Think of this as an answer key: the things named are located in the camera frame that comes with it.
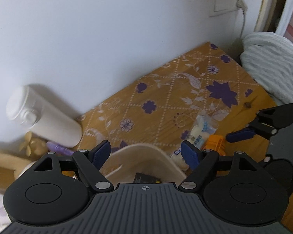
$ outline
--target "power cord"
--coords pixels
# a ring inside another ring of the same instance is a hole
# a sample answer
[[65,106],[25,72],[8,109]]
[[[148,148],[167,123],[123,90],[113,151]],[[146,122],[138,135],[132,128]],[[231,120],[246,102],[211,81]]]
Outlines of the power cord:
[[245,22],[246,22],[246,12],[247,12],[247,5],[245,3],[245,1],[243,0],[237,0],[237,7],[242,9],[242,13],[243,13],[243,26],[242,26],[242,30],[241,30],[241,34],[240,34],[240,39],[242,39],[242,35],[244,32],[244,28],[245,28]]

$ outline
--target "container lid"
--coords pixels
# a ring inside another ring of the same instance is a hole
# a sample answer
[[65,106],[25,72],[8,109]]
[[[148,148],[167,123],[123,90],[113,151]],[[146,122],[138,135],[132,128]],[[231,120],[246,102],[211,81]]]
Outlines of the container lid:
[[22,111],[29,93],[28,86],[18,87],[11,95],[6,105],[6,115],[9,120],[15,120]]

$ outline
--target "blue gripper pad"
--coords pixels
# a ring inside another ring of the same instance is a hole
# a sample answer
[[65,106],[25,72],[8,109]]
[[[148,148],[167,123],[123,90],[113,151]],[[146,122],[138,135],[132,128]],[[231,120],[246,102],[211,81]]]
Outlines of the blue gripper pad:
[[109,158],[110,154],[111,144],[109,141],[105,140],[89,152],[88,159],[94,167],[97,168],[97,170],[100,170],[105,161]]
[[198,152],[199,149],[197,149],[190,142],[183,141],[181,143],[181,155],[191,170],[195,170],[200,164],[200,157]]
[[236,142],[252,139],[255,135],[256,133],[254,130],[245,128],[245,129],[227,134],[226,140],[229,143],[236,143]]

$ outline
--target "beige plastic basket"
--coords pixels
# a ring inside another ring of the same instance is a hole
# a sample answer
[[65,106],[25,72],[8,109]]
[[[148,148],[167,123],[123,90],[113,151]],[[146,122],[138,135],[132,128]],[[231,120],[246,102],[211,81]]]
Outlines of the beige plastic basket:
[[116,151],[100,172],[114,187],[133,183],[136,173],[152,175],[163,183],[175,182],[177,186],[186,178],[165,152],[150,144],[132,144]]

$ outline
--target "white plastic container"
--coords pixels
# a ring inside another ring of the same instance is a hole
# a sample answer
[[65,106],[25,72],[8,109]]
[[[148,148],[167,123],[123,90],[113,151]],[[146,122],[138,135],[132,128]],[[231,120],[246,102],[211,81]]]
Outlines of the white plastic container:
[[65,147],[76,146],[81,126],[62,113],[29,86],[17,88],[6,105],[6,115],[25,129]]
[[114,187],[133,183],[136,173],[157,177],[163,183],[175,182],[177,186],[186,178],[165,152],[150,144],[132,144],[116,151],[100,172]]

